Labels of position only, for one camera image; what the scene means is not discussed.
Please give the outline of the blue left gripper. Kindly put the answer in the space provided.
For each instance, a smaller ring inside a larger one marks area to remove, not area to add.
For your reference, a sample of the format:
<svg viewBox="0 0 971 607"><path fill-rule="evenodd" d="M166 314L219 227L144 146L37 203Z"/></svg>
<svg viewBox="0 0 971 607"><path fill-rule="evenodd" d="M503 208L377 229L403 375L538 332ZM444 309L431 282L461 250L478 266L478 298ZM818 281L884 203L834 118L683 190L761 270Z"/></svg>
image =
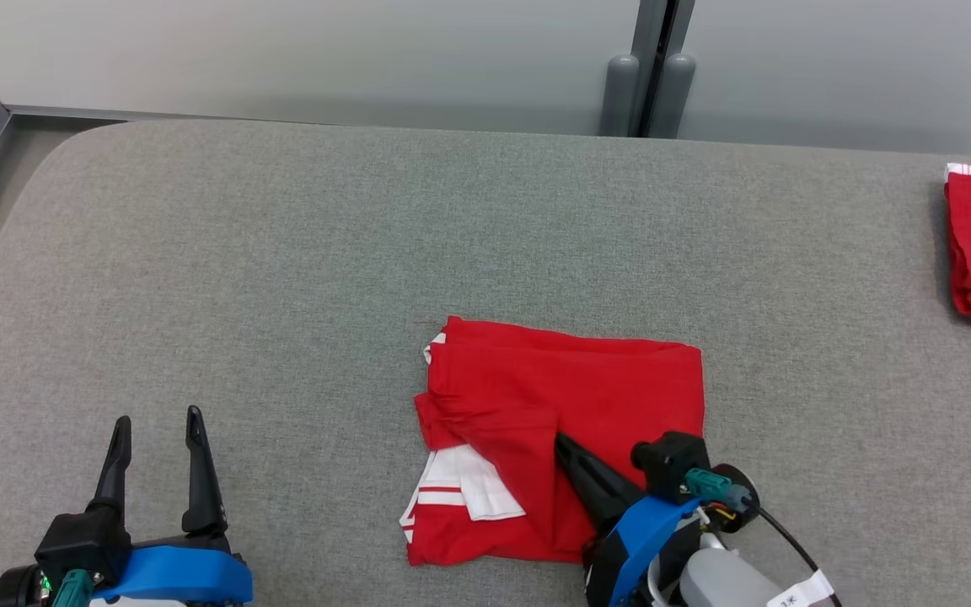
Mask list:
<svg viewBox="0 0 971 607"><path fill-rule="evenodd" d="M131 464L131 418L116 419L89 511L125 507L125 473ZM189 450L188 508L181 516L187 535L223 535L228 521L203 411L186 410L185 445ZM163 602L185 606L243 606L253 602L254 577L236 556L220 550L156 545L101 546L94 542L42 548L35 564L8 569L0 577L0 606L50 606L66 573L82 570L99 580L96 602Z"/></svg>

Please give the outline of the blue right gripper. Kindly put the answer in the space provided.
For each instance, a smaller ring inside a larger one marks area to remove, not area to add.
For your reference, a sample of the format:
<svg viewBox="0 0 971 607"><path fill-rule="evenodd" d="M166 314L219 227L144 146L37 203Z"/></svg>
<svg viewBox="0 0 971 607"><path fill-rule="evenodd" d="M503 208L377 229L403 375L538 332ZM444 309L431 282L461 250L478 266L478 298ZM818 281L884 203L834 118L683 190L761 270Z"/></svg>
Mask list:
<svg viewBox="0 0 971 607"><path fill-rule="evenodd" d="M760 515L758 492L735 466L666 464L645 474L645 492L569 434L556 434L555 457L597 533L583 550L589 606L662 603L663 585L679 582L705 535L736 533Z"/></svg>

